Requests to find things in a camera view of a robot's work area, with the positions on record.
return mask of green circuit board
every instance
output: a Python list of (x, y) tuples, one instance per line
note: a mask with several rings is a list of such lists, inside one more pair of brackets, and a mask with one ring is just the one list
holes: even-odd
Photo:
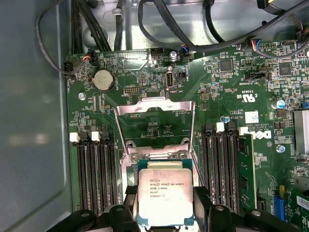
[[(278, 42), (263, 43), (260, 48), (278, 55), (288, 53), (294, 46), (294, 43), (282, 45)], [(240, 186), (256, 191), (246, 199), (249, 205), (258, 206), (252, 197), (260, 197), (266, 202), (265, 210), (274, 213), (273, 197), (279, 194), (279, 186), (292, 188), (296, 176), (309, 173), (306, 163), (296, 161), (303, 154), (295, 150), (293, 128), (293, 110), (301, 110), (303, 104), (309, 102), (309, 58), (301, 53), (293, 58), (274, 60), (252, 50), (239, 51), (237, 46), (214, 55), (192, 53), (188, 60), (181, 59), (178, 53), (179, 59), (175, 62), (170, 60), (169, 53), (168, 49), (99, 53), (99, 68), (86, 64), (75, 79), (67, 81), (69, 132), (104, 131), (113, 142), (112, 156), (104, 161), (106, 170), (114, 165), (114, 172), (109, 174), (109, 170), (106, 174), (109, 179), (114, 178), (114, 183), (105, 178), (106, 187), (111, 188), (107, 191), (111, 196), (106, 201), (113, 199), (114, 203), (121, 203), (123, 199), (120, 169), (123, 145), (114, 108), (136, 104), (143, 98), (165, 97), (173, 102), (193, 101), (196, 104), (193, 147), (201, 170), (205, 156), (205, 124), (215, 126), (221, 116), (228, 116), (237, 130), (248, 129), (251, 137), (245, 138), (253, 141), (253, 154), (246, 156), (251, 154), (254, 174), (247, 171), (251, 180), (246, 178), (247, 182)], [(84, 56), (71, 55), (67, 61), (76, 65)], [(172, 67), (172, 87), (167, 87), (166, 82), (168, 66)], [(93, 86), (92, 78), (98, 69), (113, 74), (115, 86), (112, 90), (100, 92)], [(84, 101), (78, 98), (81, 92), (86, 95)], [(285, 101), (285, 109), (272, 107), (277, 100)], [(126, 141), (132, 140), (136, 146), (160, 148), (190, 138), (191, 117), (186, 111), (162, 112), (154, 108), (147, 113), (121, 116), (119, 120)], [(285, 147), (283, 153), (276, 151), (278, 145)], [(82, 208), (81, 164), (78, 149), (72, 143), (70, 157), (73, 204), (74, 209), (79, 209)], [(128, 185), (136, 184), (134, 175), (128, 174), (127, 178)]]

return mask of ram slot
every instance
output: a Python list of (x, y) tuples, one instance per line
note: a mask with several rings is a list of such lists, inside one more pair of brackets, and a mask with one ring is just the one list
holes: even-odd
[(110, 184), (111, 184), (111, 202), (112, 204), (118, 204), (118, 189), (117, 189), (117, 163), (116, 156), (113, 148), (113, 144), (110, 141), (106, 141), (106, 145), (109, 153), (109, 171), (110, 171)]
[(212, 132), (211, 148), (212, 148), (212, 173), (213, 173), (213, 187), (214, 187), (214, 204), (220, 204), (221, 202), (221, 186), (220, 186), (220, 154), (219, 154), (219, 140), (216, 131)]
[(94, 177), (94, 193), (95, 193), (95, 213), (101, 215), (103, 213), (105, 204), (105, 181), (103, 178), (103, 149), (101, 149), (100, 144), (92, 144), (92, 157), (94, 159), (93, 177)]
[(228, 150), (226, 141), (226, 132), (220, 132), (217, 136), (218, 154), (219, 154), (219, 172), (220, 172), (220, 190), (221, 202), (220, 204), (230, 206), (230, 191), (229, 191), (229, 176), (228, 176)]
[(236, 153), (237, 130), (229, 130), (227, 138), (228, 149), (228, 176), (229, 176), (229, 189), (230, 206), (236, 214), (239, 213), (239, 188), (238, 188), (238, 157)]
[(109, 182), (109, 175), (108, 175), (108, 150), (105, 149), (105, 144), (102, 143), (99, 145), (100, 154), (101, 154), (101, 171), (102, 171), (102, 191), (103, 191), (103, 205), (106, 208), (107, 206), (111, 205), (111, 198), (110, 198), (110, 188), (108, 185)]
[(89, 142), (82, 142), (78, 145), (81, 208), (93, 210), (94, 202), (90, 150)]
[(202, 164), (203, 164), (203, 177), (204, 177), (204, 184), (205, 187), (210, 191), (212, 195), (211, 189), (211, 174), (209, 169), (209, 161), (211, 156), (211, 149), (210, 149), (210, 141), (211, 138), (208, 136), (208, 132), (205, 131), (202, 133)]

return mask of capacitor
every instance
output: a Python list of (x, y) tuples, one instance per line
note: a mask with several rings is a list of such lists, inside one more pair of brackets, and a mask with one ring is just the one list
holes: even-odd
[(285, 101), (284, 100), (275, 100), (272, 102), (271, 107), (273, 109), (284, 109)]
[(223, 122), (223, 123), (228, 123), (230, 121), (230, 117), (229, 116), (225, 116), (225, 115), (222, 115), (220, 117), (220, 121)]
[(99, 70), (93, 75), (92, 83), (99, 91), (108, 92), (115, 86), (115, 77), (107, 70)]

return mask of screw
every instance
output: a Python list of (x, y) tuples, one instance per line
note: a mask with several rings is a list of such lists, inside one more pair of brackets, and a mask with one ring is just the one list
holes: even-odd
[(82, 93), (79, 93), (79, 94), (78, 94), (78, 99), (81, 100), (81, 101), (84, 101), (84, 100), (86, 99), (86, 94), (83, 93), (83, 92), (82, 92)]
[(137, 6), (137, 0), (132, 0), (132, 6)]
[(285, 152), (285, 146), (279, 144), (279, 145), (276, 147), (276, 151), (277, 151), (278, 153), (283, 153), (283, 152)]
[(224, 208), (222, 206), (218, 205), (218, 206), (216, 206), (216, 210), (223, 211)]
[(88, 214), (88, 213), (84, 213), (84, 214), (82, 214), (82, 217), (83, 218), (85, 218), (85, 217), (87, 217), (87, 216), (89, 216), (90, 214)]
[(257, 217), (259, 217), (259, 216), (262, 215), (259, 211), (255, 211), (255, 210), (253, 210), (251, 213), (252, 213), (254, 216), (257, 216)]
[(176, 60), (177, 59), (177, 52), (175, 52), (175, 51), (170, 52), (169, 53), (169, 58), (171, 60)]
[(187, 155), (186, 155), (185, 153), (181, 153), (181, 154), (180, 154), (180, 158), (181, 158), (181, 159), (185, 159), (185, 158), (187, 158)]
[(137, 156), (137, 155), (132, 155), (131, 156), (131, 161), (133, 162), (133, 163), (137, 163), (137, 161), (139, 161), (139, 156)]

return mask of cable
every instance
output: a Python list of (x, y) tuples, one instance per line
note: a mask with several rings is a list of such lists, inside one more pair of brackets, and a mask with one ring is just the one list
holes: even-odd
[(166, 48), (171, 48), (171, 49), (175, 49), (175, 50), (178, 50), (179, 47), (175, 47), (175, 46), (172, 46), (172, 45), (167, 45), (166, 43), (163, 43), (157, 39), (155, 39), (154, 37), (152, 37), (148, 31), (145, 29), (144, 25), (143, 25), (143, 5), (144, 5), (144, 2), (140, 1), (139, 3), (139, 8), (138, 8), (138, 21), (139, 21), (139, 27), (140, 27), (140, 30), (142, 31), (142, 33), (144, 34), (144, 36), (150, 40), (151, 42), (161, 46), (161, 47), (166, 47)]
[[(213, 22), (212, 22), (212, 18), (211, 18), (211, 7), (213, 6), (213, 4), (214, 4), (213, 0), (203, 1), (203, 7), (205, 8), (205, 19), (206, 19), (207, 27), (211, 35), (215, 38), (216, 41), (218, 41), (219, 43), (222, 43), (222, 42), (225, 42), (225, 40), (219, 35), (217, 30), (215, 29)], [(272, 4), (269, 4), (268, 7), (264, 9), (264, 11), (272, 15), (281, 15), (285, 12), (285, 10), (277, 6), (274, 6)], [(294, 23), (294, 25), (296, 26), (298, 30), (300, 31), (303, 30), (303, 25), (300, 19), (295, 14), (291, 14), (289, 18), (292, 20), (292, 22)]]
[(60, 3), (62, 3), (64, 0), (57, 0), (56, 2), (54, 2), (53, 4), (51, 4), (50, 6), (48, 6), (45, 10), (43, 10), (42, 13), (39, 14), (39, 16), (37, 17), (36, 23), (35, 23), (35, 34), (36, 37), (38, 39), (39, 42), (39, 46), (40, 49), (44, 55), (44, 57), (46, 58), (46, 60), (48, 61), (48, 63), (54, 68), (56, 69), (58, 72), (64, 74), (64, 75), (74, 75), (75, 73), (77, 73), (85, 64), (86, 62), (82, 61), (81, 63), (79, 63), (75, 69), (71, 72), (67, 72), (62, 70), (61, 68), (59, 68), (53, 61), (52, 59), (49, 57), (46, 48), (44, 46), (43, 40), (42, 40), (42, 36), (41, 36), (41, 29), (40, 29), (40, 24), (41, 24), (41, 20), (44, 17), (44, 15), (49, 12), (51, 9), (53, 9), (55, 6), (59, 5)]
[(284, 58), (289, 58), (289, 57), (292, 57), (292, 56), (296, 55), (297, 53), (299, 53), (302, 50), (304, 50), (308, 45), (309, 45), (309, 40), (306, 41), (299, 49), (296, 49), (295, 51), (293, 51), (293, 52), (291, 52), (289, 54), (283, 55), (283, 56), (270, 55), (270, 54), (267, 54), (265, 52), (261, 52), (259, 50), (256, 50), (256, 53), (260, 54), (261, 56), (270, 58), (270, 59), (284, 59)]
[(75, 17), (74, 17), (74, 33), (75, 33), (75, 49), (77, 54), (83, 53), (83, 39), (82, 39), (82, 25), (81, 25), (81, 19), (80, 19), (80, 10), (76, 4), (75, 1), (72, 2), (74, 6), (75, 11)]
[(209, 29), (209, 32), (211, 33), (211, 35), (215, 38), (216, 41), (218, 41), (219, 43), (224, 42), (225, 40), (222, 39), (222, 37), (219, 35), (219, 33), (217, 32), (217, 30), (214, 28), (214, 25), (212, 23), (212, 19), (211, 19), (211, 7), (213, 4), (208, 4), (205, 7), (205, 18), (206, 18), (206, 24), (207, 27)]
[[(125, 4), (125, 0), (119, 0), (116, 8), (122, 10), (124, 4)], [(123, 23), (122, 15), (116, 15), (116, 36), (115, 36), (115, 43), (114, 43), (114, 51), (121, 50), (122, 30), (123, 30), (122, 23)]]
[(88, 17), (86, 11), (84, 10), (84, 8), (80, 5), (80, 3), (77, 3), (78, 7), (80, 8), (80, 11), (82, 13), (82, 15), (84, 16), (84, 19), (86, 21), (86, 24), (88, 25), (88, 28), (91, 32), (91, 35), (94, 39), (94, 41), (96, 42), (98, 49), (100, 52), (106, 52), (106, 48), (104, 47), (104, 44), (101, 42), (101, 39), (97, 33), (97, 30), (95, 29), (94, 25), (92, 24), (92, 21), (90, 20), (90, 18)]
[(105, 47), (106, 51), (111, 51), (111, 47), (108, 44), (108, 41), (102, 31), (101, 26), (99, 25), (97, 19), (94, 17), (93, 13), (91, 12), (89, 6), (85, 2), (85, 0), (76, 0), (80, 5), (80, 10), (83, 9), (84, 13), (88, 16), (89, 20), (93, 23), (95, 30), (97, 31), (99, 37), (101, 38), (102, 44)]
[[(309, 0), (304, 0), (303, 2), (295, 5), (294, 7), (292, 7), (291, 9), (289, 9), (288, 11), (284, 12), (282, 15), (279, 15), (277, 17), (275, 17), (274, 19), (270, 20), (268, 23), (260, 26), (259, 28), (250, 31), (242, 36), (239, 36), (235, 39), (226, 41), (226, 42), (222, 42), (222, 43), (217, 43), (217, 44), (211, 44), (211, 45), (194, 45), (189, 39), (188, 37), (184, 34), (184, 32), (181, 30), (181, 28), (178, 26), (178, 24), (176, 23), (176, 21), (174, 20), (174, 18), (172, 17), (172, 15), (170, 14), (169, 10), (167, 9), (165, 3), (162, 0), (141, 0), (140, 4), (139, 4), (139, 10), (138, 10), (138, 18), (139, 18), (139, 26), (141, 31), (143, 32), (143, 34), (149, 39), (149, 37), (151, 37), (151, 35), (145, 30), (145, 28), (142, 25), (142, 13), (143, 11), (141, 10), (143, 8), (143, 5), (146, 2), (153, 2), (155, 4), (155, 6), (157, 7), (160, 15), (162, 16), (163, 20), (165, 21), (166, 25), (169, 27), (169, 29), (186, 45), (188, 45), (190, 47), (191, 50), (193, 51), (197, 51), (197, 52), (214, 52), (220, 49), (223, 49), (225, 47), (229, 47), (231, 45), (234, 44), (239, 44), (244, 42), (246, 39), (248, 39), (248, 37), (255, 37), (256, 35), (264, 32), (265, 30), (269, 29), (270, 27), (272, 27), (273, 25), (277, 24), (278, 22), (280, 22), (281, 20), (283, 20), (284, 18), (288, 17), (289, 15), (293, 14), (296, 11), (299, 11), (305, 7), (309, 6)], [(157, 41), (159, 43), (161, 43), (160, 41), (154, 39), (152, 37), (152, 41)]]
[[(281, 9), (277, 6), (274, 6), (273, 4), (269, 4), (268, 7), (264, 9), (264, 11), (266, 11), (267, 13), (272, 14), (272, 15), (281, 15), (285, 12), (284, 9)], [(304, 26), (301, 23), (300, 19), (295, 14), (291, 14), (289, 16), (289, 18), (294, 23), (297, 30), (299, 30), (299, 31), (303, 30)]]

